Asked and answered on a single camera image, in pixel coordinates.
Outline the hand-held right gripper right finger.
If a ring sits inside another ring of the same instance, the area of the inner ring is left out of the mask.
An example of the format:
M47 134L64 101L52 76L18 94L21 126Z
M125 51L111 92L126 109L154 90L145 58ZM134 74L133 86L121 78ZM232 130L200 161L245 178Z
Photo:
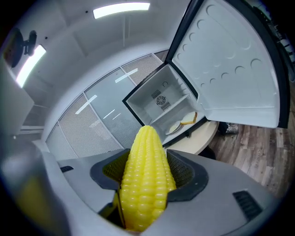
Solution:
M277 208L273 194L232 165L171 149L167 157L187 164L192 178L169 193L149 236L250 236Z

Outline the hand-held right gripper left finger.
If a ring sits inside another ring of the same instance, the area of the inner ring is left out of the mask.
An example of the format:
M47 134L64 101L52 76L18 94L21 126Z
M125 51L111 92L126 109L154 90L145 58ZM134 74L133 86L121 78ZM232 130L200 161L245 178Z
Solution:
M127 158L129 149L118 149L98 155L58 161L61 169L66 166L72 170L63 172L66 180L75 193L94 212L99 212L105 205L112 202L115 192L119 189L125 164L116 170L111 165L115 178L111 178L103 172L103 168L119 158Z

